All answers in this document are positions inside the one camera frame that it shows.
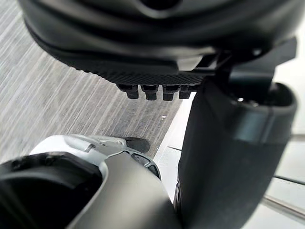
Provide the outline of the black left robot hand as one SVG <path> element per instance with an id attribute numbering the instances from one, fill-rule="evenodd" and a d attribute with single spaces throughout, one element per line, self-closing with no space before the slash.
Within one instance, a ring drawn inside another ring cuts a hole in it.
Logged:
<path id="1" fill-rule="evenodd" d="M 187 229 L 240 229 L 291 134 L 294 93 L 274 83 L 296 55 L 302 0 L 21 0 L 27 29 L 60 62 L 131 99 L 196 92 L 174 207 Z"/>

